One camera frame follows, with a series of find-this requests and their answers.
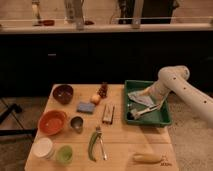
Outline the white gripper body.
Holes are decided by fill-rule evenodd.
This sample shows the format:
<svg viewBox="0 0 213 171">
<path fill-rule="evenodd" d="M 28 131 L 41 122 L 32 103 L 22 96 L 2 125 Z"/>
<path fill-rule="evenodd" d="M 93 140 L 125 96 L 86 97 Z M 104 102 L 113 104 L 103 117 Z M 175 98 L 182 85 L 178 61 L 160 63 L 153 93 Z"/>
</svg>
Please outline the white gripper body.
<svg viewBox="0 0 213 171">
<path fill-rule="evenodd" d="M 161 81 L 155 81 L 152 85 L 144 89 L 143 93 L 153 98 L 157 105 L 162 106 L 170 93 L 170 89 L 167 88 Z"/>
</svg>

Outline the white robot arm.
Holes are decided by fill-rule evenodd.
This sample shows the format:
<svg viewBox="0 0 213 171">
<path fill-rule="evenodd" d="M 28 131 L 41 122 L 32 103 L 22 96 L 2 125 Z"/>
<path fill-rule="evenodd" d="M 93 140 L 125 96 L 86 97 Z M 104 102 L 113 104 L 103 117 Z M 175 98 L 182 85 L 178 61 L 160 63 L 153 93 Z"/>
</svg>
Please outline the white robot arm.
<svg viewBox="0 0 213 171">
<path fill-rule="evenodd" d="M 187 82 L 190 71 L 186 66 L 163 67 L 158 72 L 158 80 L 142 91 L 156 102 L 162 103 L 173 91 L 209 126 L 213 127 L 213 98 Z"/>
</svg>

